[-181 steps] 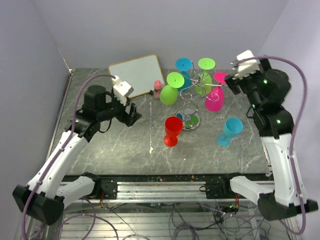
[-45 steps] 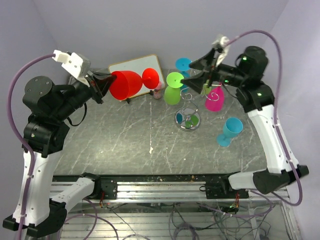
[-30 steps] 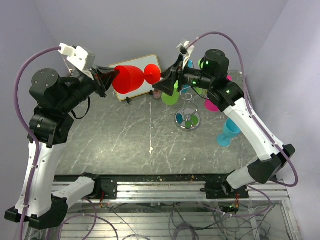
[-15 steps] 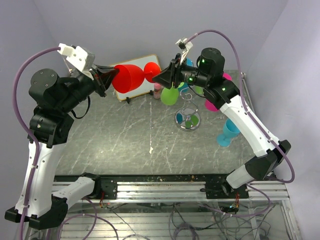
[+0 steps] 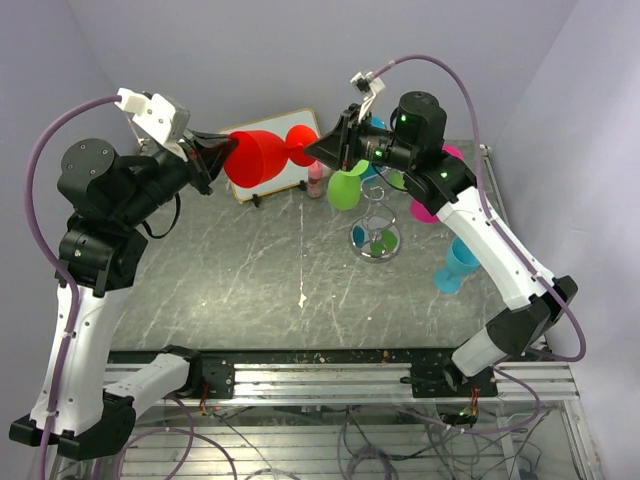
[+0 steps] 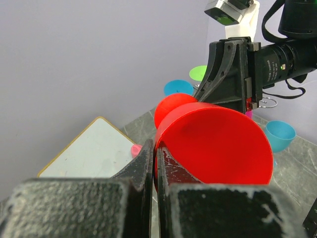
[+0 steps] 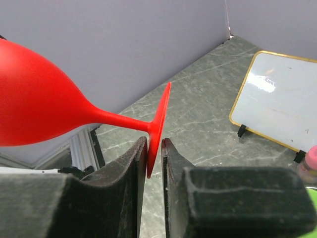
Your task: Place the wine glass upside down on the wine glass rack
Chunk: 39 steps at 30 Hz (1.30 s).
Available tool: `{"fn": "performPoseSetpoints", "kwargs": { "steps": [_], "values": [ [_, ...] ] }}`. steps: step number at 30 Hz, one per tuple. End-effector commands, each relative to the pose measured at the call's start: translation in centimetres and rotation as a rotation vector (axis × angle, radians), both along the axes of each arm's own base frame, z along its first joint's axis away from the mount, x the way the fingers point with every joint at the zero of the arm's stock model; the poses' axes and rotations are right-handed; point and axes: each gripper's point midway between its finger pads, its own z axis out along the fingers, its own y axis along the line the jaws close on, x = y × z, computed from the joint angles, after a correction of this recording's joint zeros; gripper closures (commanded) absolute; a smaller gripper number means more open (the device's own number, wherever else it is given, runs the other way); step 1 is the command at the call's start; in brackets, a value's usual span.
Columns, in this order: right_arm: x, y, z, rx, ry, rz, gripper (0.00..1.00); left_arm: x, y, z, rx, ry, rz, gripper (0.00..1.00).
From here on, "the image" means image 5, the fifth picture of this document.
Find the green wine glass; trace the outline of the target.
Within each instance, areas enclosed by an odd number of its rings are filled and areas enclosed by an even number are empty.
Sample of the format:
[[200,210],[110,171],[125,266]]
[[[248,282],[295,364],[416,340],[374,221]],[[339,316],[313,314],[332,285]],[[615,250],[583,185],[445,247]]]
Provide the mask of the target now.
[[395,188],[397,190],[400,190],[400,191],[405,191],[406,190],[406,187],[405,187],[405,184],[404,184],[404,179],[403,179],[403,174],[401,172],[399,172],[397,170],[392,170],[389,173],[389,175],[387,177],[387,180],[388,180],[389,184],[393,188]]
[[360,160],[350,171],[337,170],[329,179],[326,194],[329,204],[341,211],[355,208],[361,198],[361,178],[369,162]]

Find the blue wine glass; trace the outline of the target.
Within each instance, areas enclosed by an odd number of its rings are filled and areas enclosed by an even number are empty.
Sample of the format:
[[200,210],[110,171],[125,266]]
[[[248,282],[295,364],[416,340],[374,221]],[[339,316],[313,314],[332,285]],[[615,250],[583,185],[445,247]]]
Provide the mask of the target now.
[[442,293],[455,294],[460,290],[462,280],[479,267],[480,262],[473,252],[459,237],[455,237],[447,250],[445,266],[433,275],[434,285]]
[[[386,129],[385,123],[377,116],[373,116],[371,118],[371,125],[376,128]],[[360,180],[365,184],[372,183],[376,177],[377,177],[377,174],[375,173],[371,165],[368,165],[367,169],[360,174]]]

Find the red wine glass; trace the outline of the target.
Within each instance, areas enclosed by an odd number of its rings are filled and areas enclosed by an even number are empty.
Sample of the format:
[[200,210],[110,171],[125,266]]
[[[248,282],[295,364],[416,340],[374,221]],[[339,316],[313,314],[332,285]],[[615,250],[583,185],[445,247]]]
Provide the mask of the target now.
[[266,130],[240,130],[229,138],[235,148],[224,162],[223,169],[229,179],[239,187],[249,189],[278,176],[289,162],[298,167],[309,167],[315,159],[305,148],[318,139],[306,125],[295,125],[285,139]]

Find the pink wine glass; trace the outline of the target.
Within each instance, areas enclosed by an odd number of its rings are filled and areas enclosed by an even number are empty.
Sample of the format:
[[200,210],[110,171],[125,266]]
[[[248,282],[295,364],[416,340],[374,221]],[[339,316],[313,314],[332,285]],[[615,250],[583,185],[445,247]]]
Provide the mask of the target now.
[[[443,146],[443,151],[450,156],[458,158],[460,161],[464,160],[464,155],[462,154],[462,152],[452,145],[445,144]],[[437,218],[437,216],[435,214],[431,214],[426,209],[426,207],[422,205],[420,202],[418,202],[416,199],[412,200],[409,207],[409,212],[414,219],[416,219],[421,223],[435,224],[439,222],[439,219]]]

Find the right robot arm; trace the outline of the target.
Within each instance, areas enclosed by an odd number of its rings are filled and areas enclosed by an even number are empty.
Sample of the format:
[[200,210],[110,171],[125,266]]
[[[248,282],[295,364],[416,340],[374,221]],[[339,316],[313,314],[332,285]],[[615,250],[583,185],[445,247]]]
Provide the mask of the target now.
[[463,395],[481,370],[521,355],[554,326],[577,285],[534,259],[482,196],[470,168],[444,151],[447,114],[433,95],[403,94],[391,130],[373,126],[362,109],[350,105],[333,130],[305,146],[305,154],[344,172],[361,160],[401,171],[407,192],[470,249],[506,305],[453,352],[440,373],[448,393]]

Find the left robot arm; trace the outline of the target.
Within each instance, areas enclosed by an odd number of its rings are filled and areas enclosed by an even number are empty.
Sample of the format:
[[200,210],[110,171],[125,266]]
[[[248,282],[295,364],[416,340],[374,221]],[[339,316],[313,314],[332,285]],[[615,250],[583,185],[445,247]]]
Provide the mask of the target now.
[[42,391],[32,410],[11,424],[12,441],[54,445],[72,460],[110,456],[159,400],[201,391],[201,355],[186,347],[163,348],[112,385],[105,370],[151,236],[149,216],[186,186],[209,194],[236,146],[227,135],[188,133],[174,149],[154,145],[146,156],[122,156],[97,138],[65,152],[57,186],[74,211],[55,256],[56,337]]

